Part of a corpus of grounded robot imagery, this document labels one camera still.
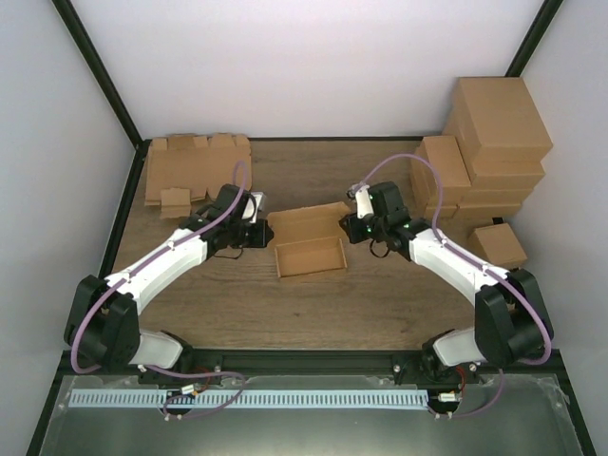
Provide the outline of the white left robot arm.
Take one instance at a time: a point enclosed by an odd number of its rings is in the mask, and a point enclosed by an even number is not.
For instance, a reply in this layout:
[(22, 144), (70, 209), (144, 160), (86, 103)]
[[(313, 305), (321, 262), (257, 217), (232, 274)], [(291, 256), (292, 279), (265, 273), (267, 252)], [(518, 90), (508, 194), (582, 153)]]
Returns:
[(189, 270), (226, 248), (259, 249), (274, 237), (260, 216), (266, 196), (225, 184), (214, 202), (183, 220), (160, 246), (118, 273), (89, 275), (78, 284), (66, 323), (72, 368), (87, 374), (138, 366), (186, 382), (194, 360), (186, 343), (168, 332), (145, 331), (146, 306)]

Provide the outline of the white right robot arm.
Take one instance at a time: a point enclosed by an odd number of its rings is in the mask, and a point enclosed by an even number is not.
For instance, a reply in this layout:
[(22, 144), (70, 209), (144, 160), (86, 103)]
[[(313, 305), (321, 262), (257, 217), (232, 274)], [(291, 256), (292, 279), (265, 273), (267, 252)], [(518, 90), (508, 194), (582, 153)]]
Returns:
[(474, 308), (474, 324), (449, 330), (423, 346), (422, 370), (445, 382), (463, 364), (503, 369), (516, 362), (538, 365), (552, 350), (553, 329), (537, 279), (524, 269), (492, 265), (451, 241), (424, 218), (412, 218), (395, 183), (358, 183), (347, 196), (353, 213), (339, 221), (352, 244), (383, 243), (459, 292)]

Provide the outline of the brown cardboard box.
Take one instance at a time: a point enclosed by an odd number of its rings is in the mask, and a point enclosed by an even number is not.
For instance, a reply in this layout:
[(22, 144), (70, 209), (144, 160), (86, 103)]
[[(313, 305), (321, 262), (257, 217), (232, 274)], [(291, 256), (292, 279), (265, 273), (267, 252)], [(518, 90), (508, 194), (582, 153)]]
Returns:
[(340, 201), (273, 212), (267, 216), (274, 237), (277, 276), (282, 281), (309, 281), (343, 274), (348, 269), (346, 234), (339, 221), (350, 213)]

